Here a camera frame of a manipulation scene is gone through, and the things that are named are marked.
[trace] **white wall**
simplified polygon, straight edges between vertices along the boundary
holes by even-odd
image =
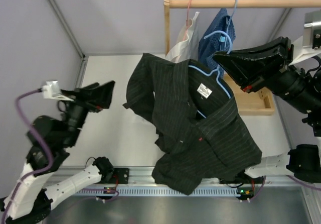
[[[0,197],[10,193],[31,147],[15,98],[47,79],[72,88],[80,58],[46,0],[0,0]],[[55,102],[23,100],[28,118],[57,116]]]
[[[278,35],[288,37],[292,41],[296,40],[303,35],[304,14],[318,10],[320,9],[293,9],[280,29]],[[314,59],[308,59],[307,61],[297,64],[297,66],[303,67],[307,70],[316,67],[317,62]],[[278,102],[292,145],[297,146],[299,144],[316,144],[316,139],[313,136],[312,128],[301,122],[301,119],[306,117],[306,115],[299,113],[282,99],[278,99]]]
[[[56,0],[86,54],[163,53],[164,0]],[[200,9],[204,33],[219,9]],[[234,49],[264,44],[283,9],[238,9]],[[185,22],[185,9],[171,10],[171,43]]]

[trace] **gray floor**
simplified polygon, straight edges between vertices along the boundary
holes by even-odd
[[[46,224],[308,224],[300,188],[266,187],[252,203],[212,197],[119,197],[103,204],[95,199],[80,202],[72,197],[59,205]]]

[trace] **blue garment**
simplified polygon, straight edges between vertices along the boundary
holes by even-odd
[[[224,37],[221,34],[214,34],[210,36],[207,39],[204,39],[204,37],[213,31],[227,31],[227,34],[230,36],[232,42],[235,40],[235,30],[233,21],[231,20],[230,26],[227,29],[228,21],[230,19],[230,16],[227,14],[226,8],[220,9],[220,11],[215,16],[214,20],[204,33],[203,37],[200,40],[199,43],[199,62],[210,68],[211,70],[217,68],[218,63],[213,60],[213,54],[217,51],[227,51],[229,49],[230,44],[227,41],[226,48],[224,42],[220,42],[220,38]],[[220,77],[223,77],[224,69],[219,66],[220,70]]]

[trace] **wooden clothes rack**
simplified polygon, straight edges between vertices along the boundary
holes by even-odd
[[[165,14],[165,54],[170,51],[170,9],[187,9],[190,0],[164,0]],[[190,8],[234,8],[235,0],[191,0]],[[237,0],[236,8],[321,8],[321,0]],[[238,103],[241,115],[271,115],[275,108],[272,94],[267,89],[258,95],[240,91],[228,76],[224,80],[230,85]]]

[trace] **wooden rod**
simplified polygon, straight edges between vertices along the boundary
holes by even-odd
[[[165,54],[170,51],[170,0],[164,0],[164,15],[165,15]]]
[[[189,0],[170,0],[170,8],[187,8],[188,3]],[[234,8],[234,4],[235,0],[192,0],[190,8]],[[237,8],[313,7],[321,7],[321,0],[237,0]]]

